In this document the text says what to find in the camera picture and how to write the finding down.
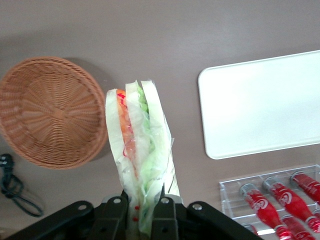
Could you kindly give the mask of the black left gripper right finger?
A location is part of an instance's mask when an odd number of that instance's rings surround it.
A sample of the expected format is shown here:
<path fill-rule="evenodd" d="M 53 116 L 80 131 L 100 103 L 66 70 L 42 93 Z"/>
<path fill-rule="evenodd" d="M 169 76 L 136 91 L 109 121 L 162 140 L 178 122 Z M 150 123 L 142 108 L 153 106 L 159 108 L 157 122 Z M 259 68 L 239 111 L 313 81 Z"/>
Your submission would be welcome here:
<path fill-rule="evenodd" d="M 179 239 L 178 222 L 176 219 L 176 203 L 170 196 L 165 195 L 165 186 L 162 187 L 159 201 L 153 210 L 150 239 Z"/>

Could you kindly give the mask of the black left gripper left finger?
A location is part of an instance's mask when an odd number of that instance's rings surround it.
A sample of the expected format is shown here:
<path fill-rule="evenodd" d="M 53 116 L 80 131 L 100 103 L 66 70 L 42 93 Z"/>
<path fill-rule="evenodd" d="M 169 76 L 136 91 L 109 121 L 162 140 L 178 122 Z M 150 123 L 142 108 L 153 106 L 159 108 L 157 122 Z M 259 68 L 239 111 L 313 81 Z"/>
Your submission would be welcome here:
<path fill-rule="evenodd" d="M 94 222 L 91 228 L 93 240 L 125 240 L 129 200 L 128 195 L 112 194 L 104 197 L 94 209 Z"/>

